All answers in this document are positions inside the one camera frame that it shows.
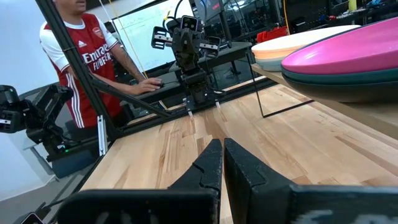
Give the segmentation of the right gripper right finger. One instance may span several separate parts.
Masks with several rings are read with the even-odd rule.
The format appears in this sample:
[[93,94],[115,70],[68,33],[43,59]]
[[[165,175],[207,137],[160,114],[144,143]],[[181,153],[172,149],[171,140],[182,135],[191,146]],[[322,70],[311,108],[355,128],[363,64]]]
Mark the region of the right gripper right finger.
[[224,174],[235,224],[398,224],[398,187],[296,184],[231,138]]

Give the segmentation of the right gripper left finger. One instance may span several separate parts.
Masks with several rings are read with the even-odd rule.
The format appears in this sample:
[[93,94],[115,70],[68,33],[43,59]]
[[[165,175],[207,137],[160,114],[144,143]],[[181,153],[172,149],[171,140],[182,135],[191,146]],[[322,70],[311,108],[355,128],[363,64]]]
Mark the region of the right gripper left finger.
[[223,147],[212,140],[167,189],[85,190],[67,199],[58,224],[218,224]]

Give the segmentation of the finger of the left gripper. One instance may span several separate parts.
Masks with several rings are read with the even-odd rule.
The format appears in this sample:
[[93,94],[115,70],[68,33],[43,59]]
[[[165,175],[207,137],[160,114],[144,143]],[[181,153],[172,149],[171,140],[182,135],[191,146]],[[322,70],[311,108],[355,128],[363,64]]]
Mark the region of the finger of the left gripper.
[[209,36],[207,44],[210,45],[210,49],[206,50],[208,57],[217,57],[220,51],[221,39],[219,37]]
[[166,28],[157,27],[153,28],[151,46],[155,49],[163,50],[165,47],[172,46],[172,38],[169,37]]

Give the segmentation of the peach plate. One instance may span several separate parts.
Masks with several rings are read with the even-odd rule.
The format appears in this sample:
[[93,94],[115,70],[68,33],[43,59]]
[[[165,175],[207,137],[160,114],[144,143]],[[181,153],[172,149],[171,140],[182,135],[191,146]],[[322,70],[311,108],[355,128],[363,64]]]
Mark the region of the peach plate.
[[255,50],[252,48],[252,52],[256,59],[265,60],[286,57],[287,55],[291,54],[293,50]]

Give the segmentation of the light blue plate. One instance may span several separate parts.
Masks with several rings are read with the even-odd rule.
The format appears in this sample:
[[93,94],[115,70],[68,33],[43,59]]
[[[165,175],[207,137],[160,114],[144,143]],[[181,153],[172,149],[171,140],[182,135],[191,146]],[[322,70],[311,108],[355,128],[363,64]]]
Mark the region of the light blue plate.
[[281,71],[281,61],[283,57],[279,58],[269,58],[269,59],[259,59],[255,58],[256,63],[263,69],[269,72],[280,72]]

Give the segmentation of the cream plate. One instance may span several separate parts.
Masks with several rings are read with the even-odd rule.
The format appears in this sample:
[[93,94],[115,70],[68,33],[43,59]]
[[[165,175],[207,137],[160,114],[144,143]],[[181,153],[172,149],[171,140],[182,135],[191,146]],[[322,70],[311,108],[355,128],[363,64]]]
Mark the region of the cream plate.
[[358,27],[359,25],[345,25],[345,26],[327,27],[322,29],[305,31],[298,34],[286,35],[283,37],[278,37],[276,39],[268,40],[260,44],[257,44],[253,46],[251,50],[253,52],[261,52],[261,51],[273,52],[282,49],[292,49],[294,47],[308,45],[318,40],[345,32],[347,30],[355,29]]

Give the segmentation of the magenta plate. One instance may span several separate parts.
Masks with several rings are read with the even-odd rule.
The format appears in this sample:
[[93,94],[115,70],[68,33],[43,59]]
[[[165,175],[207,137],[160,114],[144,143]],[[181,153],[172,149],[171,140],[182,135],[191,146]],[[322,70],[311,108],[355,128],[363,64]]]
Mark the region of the magenta plate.
[[282,61],[301,74],[348,74],[398,68],[398,17],[336,34],[301,48]]

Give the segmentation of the black plate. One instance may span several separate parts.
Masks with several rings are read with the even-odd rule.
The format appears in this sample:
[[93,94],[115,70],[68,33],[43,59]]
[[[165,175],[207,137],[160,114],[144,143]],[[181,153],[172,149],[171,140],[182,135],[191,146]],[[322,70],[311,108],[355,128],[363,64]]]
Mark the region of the black plate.
[[285,75],[283,78],[294,90],[312,98],[342,103],[398,101],[398,81],[335,85],[299,82]]

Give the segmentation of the teal plate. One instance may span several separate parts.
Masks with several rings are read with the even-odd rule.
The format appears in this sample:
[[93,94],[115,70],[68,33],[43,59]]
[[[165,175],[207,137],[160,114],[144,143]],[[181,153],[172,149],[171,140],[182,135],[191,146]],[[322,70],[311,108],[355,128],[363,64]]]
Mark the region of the teal plate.
[[398,68],[346,74],[295,73],[282,68],[287,80],[321,85],[351,85],[398,81]]

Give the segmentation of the white board panel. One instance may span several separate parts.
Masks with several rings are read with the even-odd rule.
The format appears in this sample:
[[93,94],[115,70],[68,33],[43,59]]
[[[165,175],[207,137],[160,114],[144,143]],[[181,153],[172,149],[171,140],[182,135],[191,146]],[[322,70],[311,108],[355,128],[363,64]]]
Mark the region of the white board panel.
[[153,28],[161,27],[167,16],[173,16],[174,12],[177,12],[178,18],[193,15],[189,0],[183,0],[181,4],[178,1],[166,0],[113,20],[124,48],[140,72],[175,61],[171,48],[155,49],[151,46],[151,40]]

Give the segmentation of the red storage bin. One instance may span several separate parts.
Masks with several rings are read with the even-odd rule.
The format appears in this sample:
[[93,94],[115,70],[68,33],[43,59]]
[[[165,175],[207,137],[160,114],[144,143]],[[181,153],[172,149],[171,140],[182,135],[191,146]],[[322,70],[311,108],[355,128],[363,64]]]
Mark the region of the red storage bin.
[[276,39],[287,35],[287,27],[275,27],[269,31],[263,31],[257,34],[257,43],[265,42],[268,40]]

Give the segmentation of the person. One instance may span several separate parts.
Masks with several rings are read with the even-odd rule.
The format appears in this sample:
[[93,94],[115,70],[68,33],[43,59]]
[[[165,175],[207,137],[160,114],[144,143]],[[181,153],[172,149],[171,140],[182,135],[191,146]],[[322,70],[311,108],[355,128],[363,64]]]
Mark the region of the person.
[[[100,19],[86,12],[85,0],[52,1],[74,46],[94,77],[128,95],[140,95],[159,89],[157,85],[162,81],[143,76]],[[40,28],[39,37],[40,44],[58,75],[60,85],[73,90],[73,96],[67,106],[76,127],[96,129],[96,112],[47,22],[44,22]],[[137,80],[137,84],[128,85],[116,81],[112,58],[115,58]]]

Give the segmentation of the black aluminium rig frame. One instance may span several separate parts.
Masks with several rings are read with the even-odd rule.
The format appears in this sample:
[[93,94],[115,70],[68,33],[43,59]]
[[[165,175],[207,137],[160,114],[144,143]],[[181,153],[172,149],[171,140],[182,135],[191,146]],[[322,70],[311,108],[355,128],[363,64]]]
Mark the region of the black aluminium rig frame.
[[[125,94],[105,82],[101,81],[99,78],[94,77],[90,73],[90,69],[86,63],[81,58],[76,47],[74,46],[72,39],[67,31],[67,28],[60,17],[60,14],[55,7],[52,0],[36,0],[39,4],[46,4],[53,7],[54,16],[51,17],[49,13],[45,13],[46,21],[52,28],[53,34],[56,40],[60,44],[67,60],[76,72],[77,79],[80,81],[87,97],[90,100],[92,107],[94,108],[96,115],[99,116],[103,114],[107,121],[111,124],[111,127],[118,129],[124,126],[128,122],[128,115],[121,106],[121,100],[107,91],[96,90],[92,86],[91,81],[98,80],[100,83],[104,84],[107,90],[116,90],[123,95],[136,96]],[[113,62],[114,74],[116,81],[118,83],[135,85],[137,80],[115,59],[111,59]],[[79,129],[76,127],[74,122],[74,130],[70,131],[71,140],[84,140],[90,137],[97,136],[98,128],[96,129]]]

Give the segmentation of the white corner bracket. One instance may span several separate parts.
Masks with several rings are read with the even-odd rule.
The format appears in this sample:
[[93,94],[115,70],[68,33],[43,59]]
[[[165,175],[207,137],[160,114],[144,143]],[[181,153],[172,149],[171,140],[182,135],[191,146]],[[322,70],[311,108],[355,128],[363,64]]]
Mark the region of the white corner bracket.
[[105,156],[108,151],[107,133],[106,133],[106,121],[103,115],[97,116],[97,128],[98,128],[98,150],[99,156]]

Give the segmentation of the wooden shelf black metal frame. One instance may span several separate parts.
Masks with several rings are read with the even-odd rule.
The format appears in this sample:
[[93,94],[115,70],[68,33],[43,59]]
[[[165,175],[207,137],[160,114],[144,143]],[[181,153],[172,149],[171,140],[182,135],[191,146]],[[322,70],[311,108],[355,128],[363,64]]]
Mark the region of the wooden shelf black metal frame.
[[389,137],[398,139],[398,103],[367,104],[367,103],[340,103],[323,100],[305,94],[315,100],[357,122],[375,129]]

